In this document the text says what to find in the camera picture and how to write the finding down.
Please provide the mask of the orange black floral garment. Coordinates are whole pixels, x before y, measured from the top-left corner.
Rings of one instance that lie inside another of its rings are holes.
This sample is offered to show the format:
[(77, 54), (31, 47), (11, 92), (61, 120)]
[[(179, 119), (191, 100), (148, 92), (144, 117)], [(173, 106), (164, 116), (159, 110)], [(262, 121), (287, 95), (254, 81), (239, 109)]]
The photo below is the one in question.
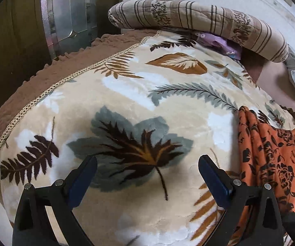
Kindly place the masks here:
[(238, 153), (240, 180), (253, 187), (268, 183), (280, 213), (295, 212), (295, 129), (275, 128), (241, 106)]

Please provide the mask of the wooden door with glass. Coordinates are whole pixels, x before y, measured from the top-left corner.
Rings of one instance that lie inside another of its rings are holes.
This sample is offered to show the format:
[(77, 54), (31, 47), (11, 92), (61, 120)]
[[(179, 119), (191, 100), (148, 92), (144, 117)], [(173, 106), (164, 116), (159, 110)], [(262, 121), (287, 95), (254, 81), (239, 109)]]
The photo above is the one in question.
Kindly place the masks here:
[(121, 0), (0, 0), (0, 107), (44, 65), (118, 34), (107, 10)]

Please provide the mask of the brown bed sheet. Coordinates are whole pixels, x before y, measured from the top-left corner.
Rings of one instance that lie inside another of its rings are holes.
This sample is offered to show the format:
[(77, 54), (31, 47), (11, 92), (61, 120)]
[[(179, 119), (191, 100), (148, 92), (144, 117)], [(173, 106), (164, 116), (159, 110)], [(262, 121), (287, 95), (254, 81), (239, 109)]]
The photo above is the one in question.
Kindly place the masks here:
[(277, 104), (295, 112), (295, 87), (284, 63), (273, 63), (248, 49), (243, 50), (241, 63), (254, 82)]

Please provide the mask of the striped beige bolster pillow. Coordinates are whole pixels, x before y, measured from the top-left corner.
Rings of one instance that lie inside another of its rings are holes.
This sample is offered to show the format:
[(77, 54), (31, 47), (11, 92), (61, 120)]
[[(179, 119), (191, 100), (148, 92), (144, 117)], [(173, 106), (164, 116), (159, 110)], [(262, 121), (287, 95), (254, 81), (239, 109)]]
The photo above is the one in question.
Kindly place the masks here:
[(126, 0), (112, 6), (109, 21), (120, 29), (172, 27), (229, 39), (275, 63), (289, 55), (283, 35), (249, 14), (185, 0)]

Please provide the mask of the purple cloth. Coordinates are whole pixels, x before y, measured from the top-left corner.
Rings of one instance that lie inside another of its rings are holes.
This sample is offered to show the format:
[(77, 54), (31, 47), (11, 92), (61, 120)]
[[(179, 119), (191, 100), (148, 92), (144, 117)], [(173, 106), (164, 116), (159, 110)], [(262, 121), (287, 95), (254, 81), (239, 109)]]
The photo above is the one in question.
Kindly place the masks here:
[(199, 42), (199, 44), (212, 48), (231, 59), (241, 59), (242, 47), (239, 44), (207, 32), (195, 32), (195, 36), (197, 37), (196, 41)]

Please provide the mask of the cream leaf pattern blanket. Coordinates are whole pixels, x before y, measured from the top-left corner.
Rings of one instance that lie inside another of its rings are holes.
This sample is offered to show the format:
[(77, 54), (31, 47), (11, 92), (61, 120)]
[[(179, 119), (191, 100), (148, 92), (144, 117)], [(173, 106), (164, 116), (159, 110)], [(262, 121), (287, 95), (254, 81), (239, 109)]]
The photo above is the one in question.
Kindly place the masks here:
[(74, 214), (95, 245), (202, 245), (224, 209), (199, 157), (240, 179), (241, 106), (295, 129), (242, 64), (192, 39), (103, 36), (45, 66), (0, 108), (0, 204), (14, 225), (26, 184), (50, 186), (93, 156)]

